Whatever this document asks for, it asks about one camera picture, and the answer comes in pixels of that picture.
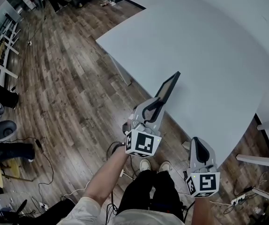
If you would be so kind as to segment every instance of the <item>black baseboard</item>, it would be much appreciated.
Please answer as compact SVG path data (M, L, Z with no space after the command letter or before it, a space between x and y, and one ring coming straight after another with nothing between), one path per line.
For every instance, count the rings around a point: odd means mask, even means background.
M261 125L262 124L262 122L261 122L260 118L257 116L257 114L255 114L254 119L255 119L257 125ZM264 137L265 142L266 142L266 144L268 146L268 149L269 149L269 138L267 136L266 131L265 130L260 130L260 132L262 133L262 136Z
M133 4L133 5L135 5L136 7L140 8L140 9L142 9L142 10L146 9L145 7L143 7L143 6L140 5L140 4L137 4L137 3L134 2L134 1L131 1L131 0L125 0L125 1L127 1L127 2L129 2L129 3Z

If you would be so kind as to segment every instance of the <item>wooden floor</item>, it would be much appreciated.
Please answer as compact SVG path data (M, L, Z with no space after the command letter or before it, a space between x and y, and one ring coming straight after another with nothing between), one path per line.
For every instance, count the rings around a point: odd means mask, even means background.
M40 186L44 202L49 206L58 202L64 194L85 187L106 161L108 146L114 141L124 140L121 126L132 109L149 98L135 82L129 87L124 84L108 55L95 42L108 30L140 12L140 9L125 1L114 7L101 7L100 3L94 0L81 9L69 5L57 14L47 3L46 21L43 24L39 11L26 13L19 25L22 29L20 39L15 45L21 54L17 56L11 53L9 69L17 74L21 70L21 73L18 81L9 78L7 84L10 89L17 81L16 91L20 95L20 102L16 110L6 109L2 120L11 119L17 123L16 137L36 137L42 143L54 168L53 183ZM26 48L27 39L33 36L36 29L38 31L32 46ZM213 201L230 203L234 198L236 180L236 193L239 193L245 187L258 186L260 176L268 171L267 167L235 159L238 153L269 156L268 147L256 126L253 120L233 153L219 168L220 191L211 198ZM157 169L162 162L170 161L175 187L185 193L187 187L182 172L188 168L188 152L181 144L187 138L166 115L161 132L163 140L156 155L150 159L151 164ZM34 143L34 140L28 139L28 142ZM4 205L8 206L12 199L16 209L24 199L28 199L26 212L30 212L35 207L29 195L42 201L38 183L48 183L52 171L37 147L36 152L33 163L19 160L22 177L35 180L5 180L6 194L0 196ZM133 162L137 170L140 159L135 157ZM133 174L130 160L125 166L125 173ZM269 171L263 178L268 181L261 188L269 191ZM126 176L119 179L114 189L116 205L119 205L123 191L130 182ZM70 198L76 202L82 195L83 191L78 191ZM180 197L187 206L193 201L185 195ZM212 204L216 224L248 224L249 215L254 214L256 206L262 207L263 202L257 196L238 205L227 215L223 215L227 206ZM193 209L186 224L191 223L192 212ZM101 219L105 221L104 209Z

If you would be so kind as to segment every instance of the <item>sneaker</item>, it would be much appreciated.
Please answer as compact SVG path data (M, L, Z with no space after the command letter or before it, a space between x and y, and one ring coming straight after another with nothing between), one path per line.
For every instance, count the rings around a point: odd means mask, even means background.
M147 159L143 159L140 162L140 170L141 170L141 172L143 172L145 170L151 170L151 164Z
M163 162L161 164L161 166L159 167L158 172L160 173L160 172L163 172L163 171L168 171L168 172L171 171L171 163L170 162L166 161L166 162Z

